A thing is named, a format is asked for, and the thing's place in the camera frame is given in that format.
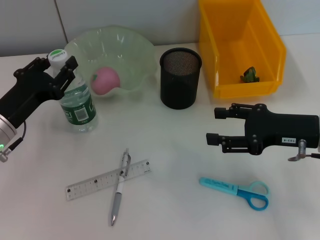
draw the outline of black mesh pencil cup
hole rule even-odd
[[[188,48],[172,48],[160,58],[161,101],[172,109],[186,109],[196,101],[201,57]]]

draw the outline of table surface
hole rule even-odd
[[[24,142],[0,164],[0,239],[315,240],[320,236],[320,161],[288,162],[297,148],[271,146],[262,155],[222,153],[206,133],[241,136],[241,119],[215,119],[215,107],[265,103],[275,113],[319,114],[320,34],[282,37],[287,47],[283,85],[270,96],[217,100],[203,69],[196,102],[173,110],[160,100],[160,69],[142,93],[95,99],[99,125],[72,133],[58,102],[42,104],[28,119]],[[156,47],[156,61],[173,47]],[[3,96],[13,72],[35,55],[0,58]],[[65,187],[119,167],[129,148],[132,163],[149,159],[152,172],[127,181],[115,226],[110,187],[67,202]],[[248,185],[265,182],[269,207],[199,185],[200,177]]]

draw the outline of yellow storage box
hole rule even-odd
[[[259,0],[199,0],[199,48],[216,98],[274,93],[282,84],[286,48]],[[240,76],[254,67],[260,82]]]

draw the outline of pink ball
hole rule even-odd
[[[98,95],[105,95],[114,88],[120,87],[118,73],[111,67],[102,67],[93,74],[91,88]]]

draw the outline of white bottle cap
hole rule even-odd
[[[66,64],[66,61],[69,59],[69,57],[65,50],[56,49],[49,53],[48,59],[51,67],[56,71],[60,71],[60,69],[62,69],[62,67]]]

